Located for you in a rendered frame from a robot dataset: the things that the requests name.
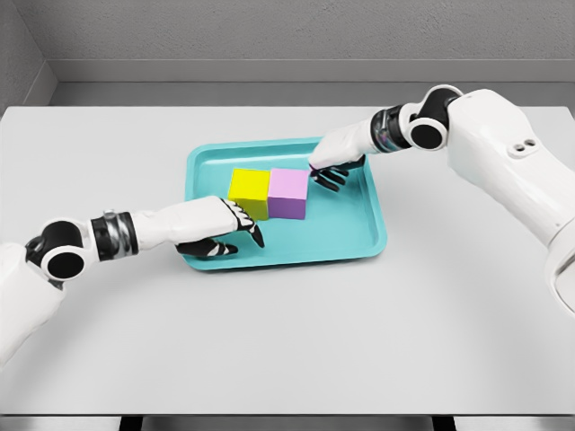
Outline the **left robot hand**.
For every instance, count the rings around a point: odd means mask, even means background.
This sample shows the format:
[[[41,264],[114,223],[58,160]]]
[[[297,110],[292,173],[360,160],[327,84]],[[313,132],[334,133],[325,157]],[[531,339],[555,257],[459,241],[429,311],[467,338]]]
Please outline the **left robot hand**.
[[[181,255],[212,258],[236,254],[233,244],[215,238],[234,232],[247,232],[264,248],[260,227],[237,203],[215,196],[184,202],[183,217],[171,225],[170,242]]]

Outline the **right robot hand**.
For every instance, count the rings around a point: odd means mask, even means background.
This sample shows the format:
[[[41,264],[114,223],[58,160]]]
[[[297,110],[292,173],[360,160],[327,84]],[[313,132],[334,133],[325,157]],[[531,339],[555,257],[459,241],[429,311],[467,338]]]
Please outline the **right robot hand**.
[[[348,126],[326,134],[308,158],[310,177],[318,185],[334,192],[346,184],[349,170],[366,159],[365,134],[360,125]]]

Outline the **yellow cube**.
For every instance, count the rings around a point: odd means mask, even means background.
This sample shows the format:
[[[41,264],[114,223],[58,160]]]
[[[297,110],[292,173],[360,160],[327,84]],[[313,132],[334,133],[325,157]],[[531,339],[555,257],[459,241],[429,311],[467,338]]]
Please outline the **yellow cube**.
[[[242,207],[254,220],[268,220],[270,172],[234,169],[227,199]]]

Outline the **pink cube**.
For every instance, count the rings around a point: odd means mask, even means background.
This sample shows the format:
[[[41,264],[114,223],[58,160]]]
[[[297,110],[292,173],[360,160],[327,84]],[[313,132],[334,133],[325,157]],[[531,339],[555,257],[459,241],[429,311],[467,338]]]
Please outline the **pink cube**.
[[[272,169],[268,191],[269,218],[305,219],[308,181],[308,171]]]

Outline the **teal tray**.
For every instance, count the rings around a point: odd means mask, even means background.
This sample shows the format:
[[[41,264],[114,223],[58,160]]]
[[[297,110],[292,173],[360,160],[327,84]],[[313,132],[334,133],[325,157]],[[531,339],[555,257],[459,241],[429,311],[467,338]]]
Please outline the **teal tray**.
[[[235,168],[269,170],[307,168],[318,138],[201,145],[187,160],[185,198],[225,197]],[[369,164],[353,169],[338,192],[316,183],[308,189],[303,220],[270,219],[259,224],[265,246],[246,233],[222,236],[238,247],[236,254],[216,258],[188,256],[186,262],[202,271],[255,268],[343,259],[379,254],[387,232]]]

